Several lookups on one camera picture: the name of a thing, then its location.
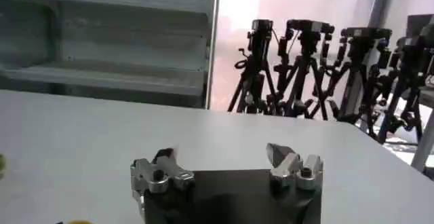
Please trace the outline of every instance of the black tripod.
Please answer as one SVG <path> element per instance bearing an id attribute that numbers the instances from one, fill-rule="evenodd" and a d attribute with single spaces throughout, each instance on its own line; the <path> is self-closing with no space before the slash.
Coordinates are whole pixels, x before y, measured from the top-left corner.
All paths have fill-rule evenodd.
<path id="1" fill-rule="evenodd" d="M 301 56 L 297 56 L 294 66 L 290 66 L 288 56 L 286 54 L 286 43 L 291 39 L 293 35 L 293 30 L 299 31 L 300 44 L 302 46 Z M 280 103 L 278 111 L 284 116 L 288 117 L 298 117 L 299 115 L 304 115 L 309 118 L 308 108 L 311 102 L 302 102 L 302 93 L 304 87 L 304 81 L 306 75 L 309 72 L 309 68 L 312 67 L 313 75 L 315 78 L 316 89 L 321 94 L 321 84 L 319 83 L 320 74 L 318 71 L 317 61 L 312 55 L 317 51 L 318 41 L 321 40 L 321 34 L 324 33 L 323 38 L 323 48 L 321 51 L 322 56 L 327 56 L 328 53 L 328 41 L 332 39 L 332 33 L 334 32 L 334 27 L 330 24 L 324 22 L 316 22 L 310 20 L 288 20 L 286 26 L 285 39 L 281 39 L 279 42 L 279 55 L 282 57 L 282 64 L 275 67 L 275 70 L 279 72 L 279 80 L 277 82 L 277 97 L 278 100 L 283 98 L 286 88 L 289 86 L 292 78 L 296 75 L 294 80 L 294 85 L 290 92 L 288 101 Z M 322 104 L 321 112 L 323 113 L 323 118 L 327 119 L 327 111 L 325 105 Z"/>
<path id="2" fill-rule="evenodd" d="M 276 92 L 271 79 L 267 54 L 273 31 L 273 21 L 270 20 L 254 20 L 252 23 L 252 32 L 248 33 L 249 45 L 248 50 L 252 53 L 247 56 L 244 54 L 244 49 L 239 49 L 247 58 L 235 63 L 236 69 L 244 69 L 241 73 L 239 83 L 235 89 L 228 111 L 232 111 L 235 103 L 239 98 L 237 112 L 242 113 L 264 113 L 272 114 L 277 112 Z M 264 85 L 264 75 L 260 72 L 264 71 L 270 87 L 271 95 L 274 102 L 267 104 L 261 99 L 262 88 Z"/>
<path id="3" fill-rule="evenodd" d="M 401 61 L 397 72 L 397 83 L 393 97 L 388 109 L 385 112 L 384 120 L 378 133 L 377 141 L 384 144 L 387 139 L 387 132 L 395 132 L 399 127 L 407 131 L 416 128 L 417 141 L 422 138 L 422 123 L 420 120 L 419 98 L 420 87 L 425 85 L 425 79 L 433 59 L 432 48 L 434 48 L 434 24 L 423 28 L 421 34 L 416 37 L 407 37 L 398 41 L 397 56 Z M 395 116 L 399 99 L 403 93 L 410 89 L 406 106 L 401 114 L 401 119 Z"/>
<path id="4" fill-rule="evenodd" d="M 323 92 L 323 95 L 327 98 L 333 96 L 334 88 L 336 84 L 342 79 L 342 76 L 349 71 L 349 86 L 346 88 L 344 98 L 347 100 L 346 94 L 351 89 L 351 83 L 354 82 L 355 77 L 360 75 L 363 84 L 363 97 L 361 99 L 361 106 L 356 113 L 341 115 L 340 109 L 337 104 L 329 99 L 330 106 L 332 108 L 333 116 L 340 122 L 348 122 L 355 124 L 357 120 L 362 119 L 367 127 L 368 134 L 371 137 L 375 137 L 374 123 L 377 120 L 377 115 L 374 114 L 374 106 L 376 105 L 376 99 L 380 96 L 381 91 L 378 89 L 378 76 L 380 69 L 384 69 L 387 66 L 391 52 L 387 48 L 392 31 L 389 29 L 376 29 L 376 28 L 347 28 L 341 32 L 341 46 L 339 48 L 338 57 L 332 66 L 327 65 L 325 59 L 321 59 L 321 71 L 323 74 L 330 76 L 330 82 L 327 90 Z M 347 50 L 347 42 L 351 47 L 348 53 L 350 62 L 345 62 L 338 70 L 340 63 L 342 62 Z M 376 64 L 373 64 L 369 68 L 363 63 L 365 57 L 371 52 L 372 48 L 376 44 L 376 49 L 380 53 L 380 58 Z M 315 114 L 318 109 L 318 105 L 312 111 Z"/>

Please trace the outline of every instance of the camera mount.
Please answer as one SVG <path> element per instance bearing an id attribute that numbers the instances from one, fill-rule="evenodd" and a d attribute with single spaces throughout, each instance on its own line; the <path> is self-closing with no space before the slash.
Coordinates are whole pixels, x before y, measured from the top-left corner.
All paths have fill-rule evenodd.
<path id="1" fill-rule="evenodd" d="M 397 83 L 393 92 L 393 97 L 388 109 L 385 112 L 384 120 L 378 133 L 377 141 L 384 144 L 388 131 L 396 131 L 403 126 L 407 131 L 416 128 L 417 140 L 422 138 L 422 124 L 420 121 L 419 98 L 420 87 L 425 85 L 425 79 L 431 75 L 434 48 L 434 24 L 426 25 L 419 35 L 401 38 L 397 42 L 397 49 L 392 61 L 396 66 L 400 61 L 399 68 L 395 69 L 394 76 Z M 399 98 L 406 90 L 409 90 L 407 103 L 401 114 L 401 119 L 395 117 Z"/>
<path id="2" fill-rule="evenodd" d="M 232 111 L 238 98 L 237 112 L 242 113 L 264 113 L 272 114 L 277 112 L 277 108 L 272 109 L 265 101 L 261 99 L 262 88 L 264 85 L 265 76 L 273 95 L 274 103 L 277 105 L 277 97 L 273 80 L 270 74 L 270 68 L 267 60 L 271 34 L 273 31 L 273 21 L 271 20 L 254 20 L 252 23 L 252 31 L 248 33 L 248 50 L 251 51 L 250 55 L 245 55 L 244 49 L 239 51 L 246 57 L 235 63 L 236 69 L 243 69 L 241 77 L 235 93 L 229 104 L 228 111 Z"/>
<path id="3" fill-rule="evenodd" d="M 292 38 L 293 32 L 298 31 L 300 34 L 298 40 L 302 46 L 301 55 L 296 57 L 296 61 L 293 66 L 288 65 L 289 58 L 286 54 L 286 46 L 289 39 Z M 302 91 L 304 86 L 304 81 L 309 69 L 312 67 L 315 76 L 315 85 L 319 84 L 319 73 L 317 61 L 312 57 L 312 55 L 317 52 L 317 44 L 321 40 L 321 34 L 324 34 L 321 55 L 328 55 L 329 41 L 332 39 L 332 33 L 334 32 L 334 27 L 328 23 L 317 22 L 311 20 L 288 20 L 286 23 L 286 34 L 284 40 L 281 39 L 279 42 L 279 56 L 282 57 L 282 64 L 277 66 L 277 68 L 283 67 L 283 72 L 279 73 L 278 82 L 278 100 L 283 98 L 286 88 L 289 86 L 292 78 L 296 74 L 294 80 L 294 85 L 290 92 L 290 96 L 286 102 L 279 104 L 278 109 L 284 109 L 281 111 L 285 116 L 288 117 L 298 117 L 299 115 L 304 115 L 309 118 L 309 102 L 302 102 Z M 290 74 L 286 77 L 287 71 L 290 70 Z M 324 107 L 323 118 L 327 119 L 326 109 Z"/>

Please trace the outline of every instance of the tripod leg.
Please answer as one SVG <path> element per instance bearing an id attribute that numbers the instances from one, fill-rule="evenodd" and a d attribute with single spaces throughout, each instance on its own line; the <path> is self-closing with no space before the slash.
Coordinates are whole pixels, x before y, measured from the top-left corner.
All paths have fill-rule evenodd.
<path id="1" fill-rule="evenodd" d="M 317 103 L 315 105 L 315 108 L 313 108 L 311 114 L 309 115 L 309 119 L 312 119 L 317 114 L 319 108 L 320 108 L 319 103 Z"/>
<path id="2" fill-rule="evenodd" d="M 318 94 L 319 106 L 321 107 L 321 114 L 323 115 L 324 120 L 328 120 L 327 109 L 326 109 L 326 99 L 324 98 L 324 94 L 322 92 L 321 85 L 319 84 L 319 80 L 321 78 L 320 78 L 320 74 L 318 72 L 317 61 L 314 58 L 311 59 L 311 65 L 312 65 L 312 69 L 313 69 L 313 77 L 315 78 L 315 87 L 316 87 L 317 94 Z"/>
<path id="3" fill-rule="evenodd" d="M 288 88 L 289 84 L 291 83 L 292 78 L 297 72 L 298 66 L 299 66 L 299 58 L 296 59 L 294 66 L 292 67 L 290 74 L 286 78 L 285 84 L 283 85 L 282 89 L 279 90 L 279 98 L 283 98 L 283 95 L 285 94 L 286 89 Z"/>
<path id="4" fill-rule="evenodd" d="M 288 101 L 286 102 L 286 108 L 285 108 L 285 116 L 294 117 L 292 113 L 292 105 L 294 104 L 294 99 L 296 98 L 296 95 L 299 94 L 298 92 L 300 90 L 303 90 L 303 83 L 304 78 L 306 77 L 307 67 L 308 67 L 308 60 L 306 58 L 302 58 L 300 60 L 300 63 L 297 67 L 294 66 L 293 70 L 297 70 L 296 79 L 294 81 L 294 85 L 292 86 L 292 90 L 290 93 L 290 97 L 288 98 Z"/>
<path id="5" fill-rule="evenodd" d="M 422 120 L 420 119 L 420 108 L 419 108 L 419 96 L 420 90 L 418 89 L 418 94 L 416 96 L 416 100 L 414 101 L 414 117 L 416 118 L 416 135 L 418 139 L 418 143 L 422 139 L 423 129 L 422 129 Z"/>
<path id="6" fill-rule="evenodd" d="M 406 78 L 403 75 L 398 77 L 398 82 L 393 93 L 392 101 L 384 115 L 380 131 L 378 132 L 377 141 L 383 145 L 386 142 L 387 132 L 391 126 L 391 120 L 395 114 L 396 107 L 398 106 L 399 98 L 406 88 Z"/>
<path id="7" fill-rule="evenodd" d="M 350 68 L 350 73 L 347 80 L 347 85 L 345 86 L 344 96 L 342 97 L 342 102 L 340 104 L 340 112 L 339 117 L 344 117 L 345 115 L 348 115 L 347 113 L 347 107 L 350 101 L 350 93 L 353 89 L 355 80 L 356 80 L 356 73 L 357 73 L 357 67 L 352 65 Z"/>
<path id="8" fill-rule="evenodd" d="M 274 108 L 275 108 L 275 114 L 279 115 L 279 107 L 278 107 L 279 102 L 277 100 L 276 91 L 275 91 L 274 85 L 273 85 L 273 78 L 271 78 L 270 67 L 269 67 L 269 64 L 267 61 L 265 62 L 264 70 L 265 70 L 265 75 L 267 76 L 267 81 L 269 83 L 271 95 L 273 96 L 273 104 L 274 104 Z"/>
<path id="9" fill-rule="evenodd" d="M 243 76 L 241 76 L 239 78 L 237 88 L 235 89 L 235 93 L 232 96 L 231 103 L 229 104 L 228 112 L 231 112 L 233 110 L 233 107 L 235 106 L 235 103 L 237 102 L 239 93 L 241 92 L 241 89 L 243 88 L 243 81 L 244 81 L 244 78 L 243 78 Z"/>

